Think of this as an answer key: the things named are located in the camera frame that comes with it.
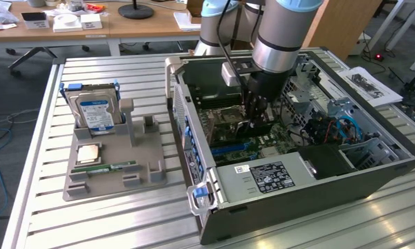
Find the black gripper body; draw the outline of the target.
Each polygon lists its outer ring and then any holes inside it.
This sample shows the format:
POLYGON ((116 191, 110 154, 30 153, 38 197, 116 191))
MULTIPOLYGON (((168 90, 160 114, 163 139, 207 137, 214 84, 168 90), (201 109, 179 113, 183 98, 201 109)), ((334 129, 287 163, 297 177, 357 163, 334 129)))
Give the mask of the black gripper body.
POLYGON ((273 102, 279 98, 290 76, 291 71, 285 71, 282 73, 259 71, 251 73, 249 79, 249 91, 251 92, 253 97, 273 102))

